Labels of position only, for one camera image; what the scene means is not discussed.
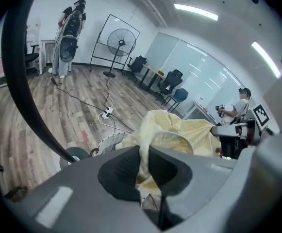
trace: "extension cord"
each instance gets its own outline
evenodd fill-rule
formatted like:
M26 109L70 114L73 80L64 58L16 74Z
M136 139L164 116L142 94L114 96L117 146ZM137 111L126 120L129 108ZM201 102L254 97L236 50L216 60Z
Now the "extension cord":
M113 108L107 107L107 110L102 114L102 118L108 119L113 112Z

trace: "ceiling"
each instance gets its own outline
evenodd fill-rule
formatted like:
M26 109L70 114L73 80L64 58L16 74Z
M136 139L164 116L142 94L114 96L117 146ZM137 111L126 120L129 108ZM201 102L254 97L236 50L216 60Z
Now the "ceiling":
M269 67L251 47L254 41L258 41L282 69L282 20L264 0L259 0L258 4L251 0L150 1L168 27L188 31L223 50L249 72L263 92L275 82ZM176 10L175 3L212 12L218 15L218 21Z

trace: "yellow cloth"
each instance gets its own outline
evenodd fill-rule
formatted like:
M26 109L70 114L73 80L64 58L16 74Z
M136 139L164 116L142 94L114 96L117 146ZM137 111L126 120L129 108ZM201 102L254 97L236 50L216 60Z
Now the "yellow cloth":
M177 115L166 110L148 111L139 130L117 144L116 149L140 146L141 163L137 185L139 189L160 194L160 190L148 170L149 145L201 156L218 157L219 154L215 153L215 150L220 148L221 144L219 138L210 132L213 126L206 120L181 120ZM164 137L160 134L154 136L157 131L170 131L184 136L192 145L193 151L182 138Z

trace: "fan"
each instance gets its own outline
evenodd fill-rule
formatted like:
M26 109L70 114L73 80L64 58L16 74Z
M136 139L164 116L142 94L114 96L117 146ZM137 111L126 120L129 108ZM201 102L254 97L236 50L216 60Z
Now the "fan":
M111 53L115 55L110 71L104 71L103 74L107 77L114 78L112 73L113 65L117 56L125 56L130 54L136 44L134 34L127 29L116 29L107 39L107 47Z

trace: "person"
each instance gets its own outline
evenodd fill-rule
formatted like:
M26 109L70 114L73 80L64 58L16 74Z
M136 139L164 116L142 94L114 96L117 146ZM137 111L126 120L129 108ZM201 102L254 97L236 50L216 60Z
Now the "person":
M82 22L81 22L81 26L78 30L77 35L80 34L81 30L83 29L85 22L86 22L86 13L84 13L85 10L85 5L86 5L86 1L85 0L78 0L77 2L74 3L74 5L72 7L68 7L66 8L60 18L59 18L59 22L58 22L58 26L59 26L59 30L61 30L64 28L64 24L66 23L68 17L74 12L74 11L80 11L81 15L82 15ZM53 60L53 66L52 68L50 68L48 70L49 73L52 73L54 75L59 74L60 78L64 78L67 75L68 72L68 67L70 65L70 63L64 63L63 61L59 62L59 48L60 48L60 40L59 38L62 37L62 34L57 33L56 38L55 38L55 44L54 44L54 60Z
M220 125L230 125L235 118L243 117L249 110L249 99L251 97L251 91L248 88L239 89L240 101L233 106L232 111L219 108L218 112L223 113L224 117L221 120Z

